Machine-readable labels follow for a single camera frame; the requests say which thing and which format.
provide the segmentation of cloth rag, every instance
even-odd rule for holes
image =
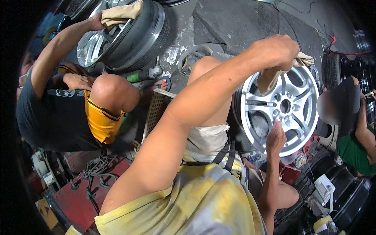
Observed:
[[[135,19],[144,6],[143,1],[125,6],[115,6],[102,12],[101,23],[107,28],[111,28],[115,24],[125,24],[129,18]]]
[[[304,54],[303,52],[299,52],[298,55],[295,57],[293,60],[293,66],[296,67],[301,67],[303,65],[310,66],[314,64],[315,60],[313,57],[308,56]],[[260,72],[258,80],[257,80],[257,85],[258,89],[261,93],[261,95],[265,95],[271,89],[273,89],[275,83],[277,82],[278,77],[282,73],[287,73],[288,71],[280,71],[276,68],[268,68]]]

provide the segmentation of dark gray shirt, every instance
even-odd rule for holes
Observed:
[[[100,148],[88,125],[83,90],[53,89],[50,80],[40,100],[29,76],[18,98],[16,117],[22,137],[32,146],[54,152]]]
[[[350,134],[356,128],[360,109],[360,92],[359,84],[354,85],[351,77],[331,90],[331,97],[341,120],[338,139]]]

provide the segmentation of yellow stained shirt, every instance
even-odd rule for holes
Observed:
[[[107,234],[266,234],[256,202],[217,164],[180,166],[172,185],[95,217]]]

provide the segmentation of apron strap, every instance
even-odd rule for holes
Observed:
[[[225,165],[224,169],[227,170],[228,172],[230,172],[231,169],[232,169],[232,165],[234,163],[234,160],[235,160],[235,140],[231,141],[231,145],[230,145],[230,137],[228,137],[226,144],[221,149],[221,151],[219,151],[219,153],[215,156],[215,158],[212,161],[212,163],[215,163],[215,164],[221,163],[221,161],[223,160],[224,156],[228,152],[229,152],[229,158],[228,158],[228,160],[226,162],[226,165]]]
[[[232,169],[234,160],[235,160],[235,140],[231,142],[229,158],[227,159],[226,166],[224,167],[224,169],[230,172]]]

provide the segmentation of man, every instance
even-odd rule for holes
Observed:
[[[29,144],[55,152],[102,148],[114,141],[122,115],[139,102],[145,104],[157,86],[167,89],[166,81],[160,80],[139,92],[123,77],[103,74],[95,79],[72,63],[64,63],[65,67],[59,68],[63,73],[51,78],[58,63],[87,31],[103,29],[100,17],[98,13],[61,31],[35,62],[26,56],[16,116]]]
[[[230,170],[223,169],[229,154],[219,164],[210,163],[228,147],[232,93],[263,69],[290,70],[298,51],[290,37],[275,35],[224,63],[211,57],[197,61],[187,87],[169,104],[132,165],[108,192],[95,218],[98,231],[273,234],[276,210],[298,199],[292,187],[281,187],[278,180],[279,153],[286,142],[281,123],[274,123],[267,138],[268,168],[261,196],[255,198],[259,207],[244,183],[248,176],[240,169],[244,166],[239,156]],[[182,158],[190,164],[180,165]]]
[[[323,122],[339,124],[337,153],[363,176],[376,173],[375,131],[367,125],[366,99],[357,78],[345,79],[318,98],[318,113]]]

